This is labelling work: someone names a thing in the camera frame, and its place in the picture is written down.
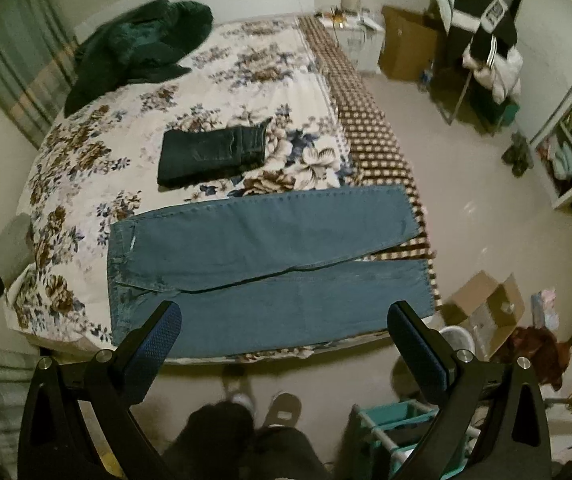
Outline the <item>light blue denim jeans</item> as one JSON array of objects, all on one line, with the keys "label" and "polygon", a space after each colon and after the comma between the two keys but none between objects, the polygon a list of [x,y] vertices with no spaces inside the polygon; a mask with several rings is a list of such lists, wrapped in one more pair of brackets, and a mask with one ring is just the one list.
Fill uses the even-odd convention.
[{"label": "light blue denim jeans", "polygon": [[182,314],[174,359],[315,346],[379,332],[390,304],[435,309],[425,259],[386,260],[418,222],[398,185],[209,200],[111,228],[107,278],[120,344],[164,300]]}]

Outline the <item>folded dark denim jeans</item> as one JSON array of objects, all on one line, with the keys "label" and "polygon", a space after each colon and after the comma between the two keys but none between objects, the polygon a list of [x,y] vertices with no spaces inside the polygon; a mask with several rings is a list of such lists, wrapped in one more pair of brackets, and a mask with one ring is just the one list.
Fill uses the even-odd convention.
[{"label": "folded dark denim jeans", "polygon": [[162,139],[157,183],[184,188],[241,176],[265,163],[266,131],[272,118],[255,125],[210,131],[167,130]]}]

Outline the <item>teal storage rack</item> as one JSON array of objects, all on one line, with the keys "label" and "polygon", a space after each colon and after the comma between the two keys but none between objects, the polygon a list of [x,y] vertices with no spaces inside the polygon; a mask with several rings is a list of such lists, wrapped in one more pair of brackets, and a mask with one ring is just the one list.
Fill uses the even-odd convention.
[{"label": "teal storage rack", "polygon": [[351,411],[353,479],[394,479],[438,415],[438,408],[407,400]]}]

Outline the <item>white bedside table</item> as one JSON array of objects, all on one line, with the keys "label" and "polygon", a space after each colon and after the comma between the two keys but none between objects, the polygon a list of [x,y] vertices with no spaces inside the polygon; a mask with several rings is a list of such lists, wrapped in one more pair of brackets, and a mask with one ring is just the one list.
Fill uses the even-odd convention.
[{"label": "white bedside table", "polygon": [[382,25],[368,14],[339,8],[317,11],[315,16],[356,70],[364,74],[380,72],[379,58],[386,38]]}]

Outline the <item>dark green cloth on floor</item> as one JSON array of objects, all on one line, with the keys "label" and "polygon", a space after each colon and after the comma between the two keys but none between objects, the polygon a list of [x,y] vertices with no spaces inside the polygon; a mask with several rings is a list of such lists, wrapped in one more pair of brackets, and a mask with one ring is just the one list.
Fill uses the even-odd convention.
[{"label": "dark green cloth on floor", "polygon": [[511,167],[511,172],[516,178],[521,178],[534,166],[528,140],[521,133],[511,135],[510,147],[502,154],[502,162]]}]

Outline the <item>dark green fleece blanket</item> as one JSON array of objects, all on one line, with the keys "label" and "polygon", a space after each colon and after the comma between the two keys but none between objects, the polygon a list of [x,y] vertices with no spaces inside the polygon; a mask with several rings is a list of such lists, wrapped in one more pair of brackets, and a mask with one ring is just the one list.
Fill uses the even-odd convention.
[{"label": "dark green fleece blanket", "polygon": [[159,84],[191,69],[179,64],[209,37],[211,9],[195,1],[155,0],[98,27],[74,55],[77,81],[66,117],[127,84]]}]

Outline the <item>plaid curtain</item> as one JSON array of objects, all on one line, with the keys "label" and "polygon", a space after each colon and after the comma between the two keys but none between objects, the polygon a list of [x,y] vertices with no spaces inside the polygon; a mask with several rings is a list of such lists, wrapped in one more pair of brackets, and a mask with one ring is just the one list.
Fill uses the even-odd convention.
[{"label": "plaid curtain", "polygon": [[34,146],[76,82],[76,47],[54,0],[0,0],[0,107]]}]

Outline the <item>clothes pile on chair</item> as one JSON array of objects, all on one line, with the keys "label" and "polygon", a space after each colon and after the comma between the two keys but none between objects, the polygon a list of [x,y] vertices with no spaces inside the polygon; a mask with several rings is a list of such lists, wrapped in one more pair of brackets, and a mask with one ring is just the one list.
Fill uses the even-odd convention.
[{"label": "clothes pile on chair", "polygon": [[482,124],[499,129],[519,110],[523,56],[514,19],[504,0],[431,0],[428,15],[445,32],[434,80],[458,82],[456,103],[445,111],[453,122],[468,102]]}]

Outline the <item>brown checkered bed sheet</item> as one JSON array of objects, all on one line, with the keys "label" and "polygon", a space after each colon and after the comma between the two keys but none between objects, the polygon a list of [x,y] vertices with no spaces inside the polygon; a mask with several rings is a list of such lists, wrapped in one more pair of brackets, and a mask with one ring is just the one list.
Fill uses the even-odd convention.
[{"label": "brown checkered bed sheet", "polygon": [[217,30],[223,61],[214,78],[231,92],[243,90],[262,102],[231,118],[253,125],[271,118],[266,162],[224,185],[231,197],[310,191],[331,185],[400,185],[417,234],[368,256],[394,261],[420,277],[416,306],[432,318],[441,307],[426,209],[411,165],[374,96],[348,55],[317,18],[274,18],[226,24]]}]

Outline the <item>open cardboard box on floor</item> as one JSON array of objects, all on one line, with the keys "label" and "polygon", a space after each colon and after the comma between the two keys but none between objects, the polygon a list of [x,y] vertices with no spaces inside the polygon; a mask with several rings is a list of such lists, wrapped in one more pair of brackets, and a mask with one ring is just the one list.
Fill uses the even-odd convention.
[{"label": "open cardboard box on floor", "polygon": [[476,356],[484,361],[490,361],[505,344],[524,311],[514,274],[499,282],[485,271],[473,275],[441,308],[444,322],[467,330]]}]

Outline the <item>tall brown cardboard box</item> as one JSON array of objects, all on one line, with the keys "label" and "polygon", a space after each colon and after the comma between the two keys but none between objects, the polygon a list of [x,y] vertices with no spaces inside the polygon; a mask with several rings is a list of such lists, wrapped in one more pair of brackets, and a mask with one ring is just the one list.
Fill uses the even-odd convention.
[{"label": "tall brown cardboard box", "polygon": [[395,6],[382,6],[386,40],[379,68],[392,80],[417,82],[436,60],[443,27],[439,20]]}]

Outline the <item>red brown cloth on floor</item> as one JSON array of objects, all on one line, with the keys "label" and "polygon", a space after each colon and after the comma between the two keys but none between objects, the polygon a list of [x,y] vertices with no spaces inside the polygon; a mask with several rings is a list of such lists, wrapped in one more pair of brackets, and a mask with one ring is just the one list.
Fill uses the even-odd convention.
[{"label": "red brown cloth on floor", "polygon": [[528,359],[541,385],[550,385],[555,391],[562,388],[571,359],[569,341],[558,341],[547,328],[536,327],[517,327],[510,341],[514,358]]}]

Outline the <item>floral white bed blanket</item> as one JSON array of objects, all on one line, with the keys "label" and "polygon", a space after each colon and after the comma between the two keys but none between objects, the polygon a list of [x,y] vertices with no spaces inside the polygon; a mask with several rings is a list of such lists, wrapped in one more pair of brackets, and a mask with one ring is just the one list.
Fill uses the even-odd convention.
[{"label": "floral white bed blanket", "polygon": [[[355,67],[316,18],[216,26],[183,65],[186,75],[108,93],[46,136],[18,203],[31,221],[34,260],[5,305],[8,327],[30,344],[72,353],[110,344],[106,259],[115,222],[167,206],[351,182],[330,78]],[[259,122],[267,131],[258,168],[159,188],[167,131]]]}]

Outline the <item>person legs and slippers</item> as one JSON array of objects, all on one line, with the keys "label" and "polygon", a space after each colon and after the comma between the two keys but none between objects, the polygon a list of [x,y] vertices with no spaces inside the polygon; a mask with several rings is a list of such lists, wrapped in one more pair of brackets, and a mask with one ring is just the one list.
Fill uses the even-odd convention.
[{"label": "person legs and slippers", "polygon": [[245,367],[224,367],[225,399],[190,414],[162,460],[176,479],[328,479],[329,471],[298,428],[300,399],[272,398],[261,426]]}]

